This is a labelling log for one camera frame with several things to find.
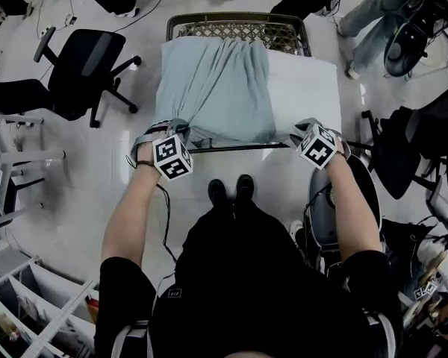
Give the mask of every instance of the black shirt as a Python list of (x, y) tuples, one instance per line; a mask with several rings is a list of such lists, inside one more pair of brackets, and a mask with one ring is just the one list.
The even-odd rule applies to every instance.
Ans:
[[(158, 299), (152, 317), (155, 290), (140, 267), (118, 257), (103, 262), (98, 357), (111, 355), (121, 329), (147, 319), (156, 358), (225, 357), (238, 351), (275, 358), (371, 357), (362, 308), (385, 314), (401, 341), (399, 301), (384, 254), (360, 252), (344, 263), (350, 293), (305, 266), (271, 216), (260, 211), (254, 226), (242, 227), (206, 216), (190, 231), (176, 283)], [(131, 350), (121, 357), (146, 356), (144, 345)]]

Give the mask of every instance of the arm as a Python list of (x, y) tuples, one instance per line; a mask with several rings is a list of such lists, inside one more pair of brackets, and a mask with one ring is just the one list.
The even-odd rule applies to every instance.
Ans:
[(381, 251), (375, 216), (345, 158), (336, 154), (326, 168), (334, 190), (337, 239), (342, 260), (361, 251)]
[[(150, 142), (140, 146), (137, 159), (153, 161)], [(141, 267), (149, 203), (160, 177), (154, 167), (139, 165), (136, 168), (106, 228), (102, 261), (123, 257)]]

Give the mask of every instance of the tile floor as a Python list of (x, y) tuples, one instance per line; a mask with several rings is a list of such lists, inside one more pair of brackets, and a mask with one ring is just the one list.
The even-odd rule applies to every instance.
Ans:
[[(38, 8), (40, 0), (33, 1)], [(344, 15), (361, 0), (342, 0)], [(118, 19), (93, 0), (72, 0), (78, 20), (75, 25), (57, 32), (51, 47), (59, 52), (67, 37), (76, 28), (113, 31), (127, 25), (131, 19)], [(138, 0), (144, 11), (158, 0)], [(114, 97), (105, 93), (100, 105), (102, 128), (89, 128), (89, 114), (75, 122), (45, 110), (30, 115), (42, 116), (45, 123), (32, 129), (9, 126), (14, 136), (23, 137), (24, 148), (62, 148), (64, 161), (31, 164), (23, 180), (45, 177), (40, 185), (24, 190), (17, 206), (41, 201), (45, 208), (29, 213), (0, 230), (2, 237), (29, 254), (39, 255), (52, 268), (79, 280), (97, 274), (102, 237), (107, 221), (123, 193), (131, 170), (125, 161), (134, 138), (150, 124), (155, 105), (155, 93), (160, 81), (161, 49), (165, 40), (167, 20), (176, 14), (216, 10), (250, 10), (268, 12), (278, 0), (163, 0), (146, 18), (121, 33), (127, 42), (118, 62), (133, 55), (143, 58), (138, 70), (127, 70), (121, 75), (119, 91), (140, 108), (130, 115)], [(38, 30), (47, 25), (60, 27), (69, 13), (68, 0), (45, 0)], [(39, 43), (37, 39), (38, 9), (26, 20), (10, 17), (0, 28), (0, 81), (43, 77), (46, 85), (49, 67), (46, 60), (33, 62)], [(330, 18), (314, 15), (305, 20), (313, 55), (338, 66), (343, 134), (347, 139), (368, 140), (368, 125), (360, 120), (362, 110), (372, 110), (378, 117), (386, 117), (400, 105), (422, 107), (448, 88), (448, 72), (406, 83), (403, 79), (384, 78), (380, 60), (363, 76), (361, 84), (347, 79), (343, 73), (349, 46), (337, 38), (335, 24)], [(448, 42), (441, 37), (429, 49), (428, 66), (420, 64), (415, 74), (433, 70), (445, 62)], [(240, 151), (234, 153), (195, 156), (195, 172), (173, 184), (165, 184), (171, 196), (171, 225), (169, 245), (178, 252), (187, 231), (211, 204), (207, 185), (212, 178), (220, 178), (230, 192), (242, 173), (251, 174), (257, 185), (256, 201), (268, 213), (285, 225), (300, 217), (307, 201), (307, 186), (311, 167), (296, 157), (291, 150)], [(428, 214), (424, 190), (413, 185), (400, 200), (393, 200), (375, 177), (379, 188), (383, 214), (393, 220), (418, 221)], [(172, 269), (172, 261), (162, 247), (166, 207), (157, 191), (150, 211), (149, 230), (143, 268), (156, 284)]]

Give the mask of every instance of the black office chair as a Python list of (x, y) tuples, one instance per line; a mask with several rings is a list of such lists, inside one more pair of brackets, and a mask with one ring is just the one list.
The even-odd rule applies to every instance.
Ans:
[(46, 108), (74, 121), (91, 109), (90, 127), (99, 128), (96, 113), (106, 90), (128, 105), (130, 113), (137, 107), (117, 92), (121, 82), (116, 76), (132, 63), (141, 64), (135, 56), (113, 69), (125, 38), (120, 34), (78, 29), (66, 41), (57, 57), (48, 44), (56, 28), (43, 36), (34, 60), (44, 55), (54, 65), (48, 89), (38, 80), (0, 82), (0, 114), (17, 114)]
[[(9, 213), (15, 212), (15, 205), (16, 205), (16, 197), (18, 195), (18, 191), (24, 188), (27, 188), (29, 186), (33, 186), (34, 184), (43, 182), (45, 179), (37, 179), (29, 183), (25, 184), (15, 184), (10, 178), (8, 181), (8, 188), (7, 188), (7, 194), (5, 195), (5, 202), (3, 205), (3, 213), (0, 213), (0, 216), (7, 215)], [(13, 221), (13, 219), (7, 220), (6, 222), (0, 223), (0, 228), (4, 227), (5, 225), (10, 224)]]
[(348, 142), (371, 151), (369, 170), (375, 169), (385, 189), (400, 199), (412, 181), (430, 191), (437, 187), (426, 176), (416, 176), (422, 155), (426, 159), (448, 160), (448, 90), (419, 110), (401, 107), (389, 119), (375, 120), (370, 111), (362, 113), (370, 122), (373, 145)]

